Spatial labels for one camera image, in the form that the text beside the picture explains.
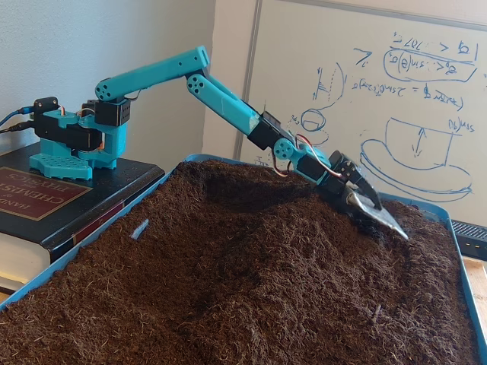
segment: dark brown soil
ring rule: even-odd
[[[387,207],[409,241],[353,224],[296,175],[182,163],[0,314],[0,362],[479,363],[450,234]]]

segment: plastic tray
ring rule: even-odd
[[[229,160],[229,159],[216,157],[208,154],[193,154],[188,156],[185,159],[185,161],[193,161],[193,162],[203,162],[205,160],[220,160],[232,164],[246,164],[241,161]],[[99,235],[102,232],[104,232],[116,219],[129,213],[129,211],[134,207],[134,205],[137,205],[143,198],[151,194],[160,184],[163,184],[167,180],[167,178],[172,174],[172,172],[173,171],[170,171],[166,176],[158,180],[144,194],[139,196],[137,199],[135,199],[133,202],[127,205],[123,210],[121,210],[117,215],[112,217],[109,221],[107,221],[105,224],[103,224],[97,230],[95,230],[90,236],[88,236],[86,239],[81,241],[78,245],[73,247],[62,258],[52,263],[51,266],[49,266],[46,270],[41,272],[39,275],[37,275],[34,279],[29,281],[27,284],[25,284],[20,290],[12,294],[3,303],[0,303],[0,311],[2,311],[8,304],[11,304],[13,302],[22,299],[29,291],[36,289],[37,287],[40,287],[41,285],[45,284],[53,276],[55,271],[62,270],[71,260],[73,260],[73,258],[78,254],[78,251],[81,247],[89,245],[90,243],[94,242],[99,237]],[[447,213],[447,211],[431,203],[420,202],[420,201],[407,199],[407,198],[401,198],[395,195],[380,193],[380,197],[384,200],[397,200],[403,202],[404,204],[416,205],[417,207],[419,207],[419,210],[423,213],[423,215],[427,219],[431,221],[441,222],[442,224],[444,224],[446,228],[452,233],[452,237],[454,238],[455,245],[457,247],[458,256],[461,258],[460,248],[458,246],[457,239],[455,238],[450,215]],[[470,287],[469,279],[466,274],[465,266],[463,265],[463,260],[460,260],[460,262],[461,262],[463,291],[465,292],[466,303],[469,308],[469,314],[476,330],[481,362],[482,365],[487,365],[487,342],[485,341],[485,335],[482,332],[482,327],[479,321],[479,314],[475,306],[472,289]]]

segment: wall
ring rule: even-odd
[[[46,96],[75,112],[104,78],[212,48],[215,0],[0,0],[0,9],[1,118]],[[201,151],[204,114],[184,81],[142,91],[124,157],[174,167]],[[0,135],[0,153],[36,140],[32,130]]]
[[[487,25],[485,0],[341,0],[362,7]],[[212,74],[242,97],[256,0],[216,0]],[[234,158],[237,132],[206,110],[203,152]]]
[[[242,97],[256,0],[217,0],[211,73]],[[203,153],[234,157],[237,130],[206,109]]]

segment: robotic arm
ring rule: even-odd
[[[76,162],[81,172],[95,167],[114,168],[116,159],[125,150],[131,102],[126,95],[166,81],[186,78],[186,86],[193,96],[244,133],[258,148],[271,148],[273,167],[278,175],[287,176],[293,166],[296,173],[317,184],[318,192],[335,209],[348,214],[361,212],[407,239],[352,160],[339,151],[328,158],[316,151],[303,135],[293,136],[282,129],[281,123],[270,113],[259,114],[208,73],[209,63],[205,48],[198,47],[102,80],[95,87],[97,100],[83,104],[78,113],[59,111],[57,100],[53,102],[55,98],[42,100],[43,109],[34,113],[31,121],[36,134],[41,137],[41,153],[30,158],[30,165],[49,177],[82,179],[90,179],[91,172],[71,174],[60,163]],[[49,162],[46,157],[53,155],[65,161],[58,160],[51,166],[52,160]],[[287,161],[288,169],[279,170],[276,160]]]

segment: stick in soil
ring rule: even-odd
[[[374,316],[372,317],[372,322],[373,322],[374,324],[375,324],[375,323],[377,323],[377,317],[379,316],[380,308],[382,308],[382,306],[379,304],[379,305],[377,306],[377,308],[375,309]]]

